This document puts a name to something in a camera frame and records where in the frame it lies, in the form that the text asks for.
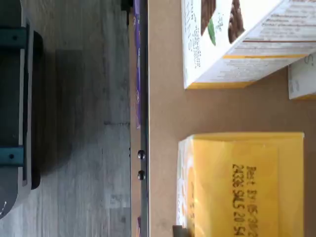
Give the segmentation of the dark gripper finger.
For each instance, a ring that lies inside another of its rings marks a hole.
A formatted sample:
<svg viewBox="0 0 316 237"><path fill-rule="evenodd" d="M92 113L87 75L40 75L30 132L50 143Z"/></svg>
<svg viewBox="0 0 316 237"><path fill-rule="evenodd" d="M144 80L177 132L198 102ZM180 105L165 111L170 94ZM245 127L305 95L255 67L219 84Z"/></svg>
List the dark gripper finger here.
<svg viewBox="0 0 316 237"><path fill-rule="evenodd" d="M181 225L172 226L173 237L189 237L189 230Z"/></svg>

